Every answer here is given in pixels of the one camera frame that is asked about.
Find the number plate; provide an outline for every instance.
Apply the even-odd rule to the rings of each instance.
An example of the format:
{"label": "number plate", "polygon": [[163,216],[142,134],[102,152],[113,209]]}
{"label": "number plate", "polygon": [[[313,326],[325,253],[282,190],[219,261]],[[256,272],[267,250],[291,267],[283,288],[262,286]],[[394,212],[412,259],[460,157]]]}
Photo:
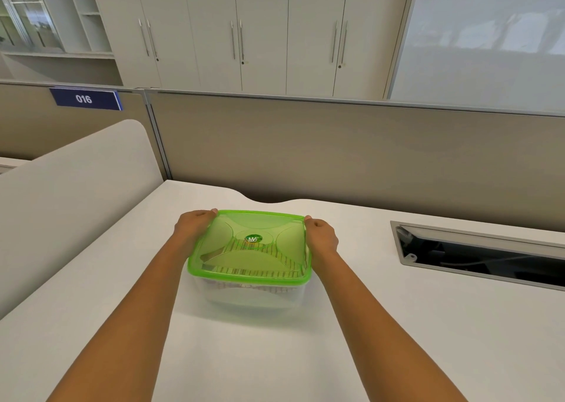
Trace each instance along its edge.
{"label": "number plate", "polygon": [[99,89],[49,88],[58,106],[124,110],[117,91]]}

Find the green lid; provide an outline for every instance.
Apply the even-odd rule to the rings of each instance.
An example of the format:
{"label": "green lid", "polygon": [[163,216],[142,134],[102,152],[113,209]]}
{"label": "green lid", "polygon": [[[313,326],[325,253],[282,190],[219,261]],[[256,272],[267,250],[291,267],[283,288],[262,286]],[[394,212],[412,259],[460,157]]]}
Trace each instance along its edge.
{"label": "green lid", "polygon": [[188,258],[188,272],[234,283],[305,284],[312,266],[304,217],[220,210]]}

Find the beige partition panel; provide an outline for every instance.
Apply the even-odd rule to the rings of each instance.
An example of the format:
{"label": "beige partition panel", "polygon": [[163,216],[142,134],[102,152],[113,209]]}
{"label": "beige partition panel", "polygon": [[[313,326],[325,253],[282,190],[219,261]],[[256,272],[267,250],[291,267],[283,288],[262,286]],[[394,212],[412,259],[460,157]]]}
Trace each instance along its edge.
{"label": "beige partition panel", "polygon": [[125,119],[143,124],[165,170],[141,94],[120,92],[123,111],[57,106],[48,87],[0,84],[0,156],[33,160]]}
{"label": "beige partition panel", "polygon": [[565,231],[565,119],[150,97],[176,180]]}

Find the cabinet door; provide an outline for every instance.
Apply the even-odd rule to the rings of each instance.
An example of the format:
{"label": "cabinet door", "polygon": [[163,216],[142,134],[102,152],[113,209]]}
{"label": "cabinet door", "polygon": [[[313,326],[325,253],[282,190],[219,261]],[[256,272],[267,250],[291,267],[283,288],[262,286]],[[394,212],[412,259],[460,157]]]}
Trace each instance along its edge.
{"label": "cabinet door", "polygon": [[141,0],[96,0],[124,86],[160,87]]}
{"label": "cabinet door", "polygon": [[345,0],[333,96],[382,100],[406,0]]}
{"label": "cabinet door", "polygon": [[188,0],[203,91],[241,93],[236,0]]}
{"label": "cabinet door", "polygon": [[236,3],[243,91],[285,95],[288,0]]}
{"label": "cabinet door", "polygon": [[332,97],[345,0],[288,0],[286,94]]}
{"label": "cabinet door", "polygon": [[141,0],[164,89],[199,90],[187,0]]}

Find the white desk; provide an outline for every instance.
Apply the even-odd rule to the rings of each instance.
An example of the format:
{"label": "white desk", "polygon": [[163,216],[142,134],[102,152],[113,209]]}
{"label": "white desk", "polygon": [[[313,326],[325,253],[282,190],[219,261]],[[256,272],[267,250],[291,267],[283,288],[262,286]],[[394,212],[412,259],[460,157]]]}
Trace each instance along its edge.
{"label": "white desk", "polygon": [[[401,265],[391,220],[565,243],[565,234],[322,201],[262,204],[167,181],[0,321],[0,400],[44,401],[83,346],[193,209],[328,220],[339,251],[470,401],[565,394],[565,292]],[[317,277],[286,315],[239,317],[199,298],[184,271],[155,401],[366,401]]]}

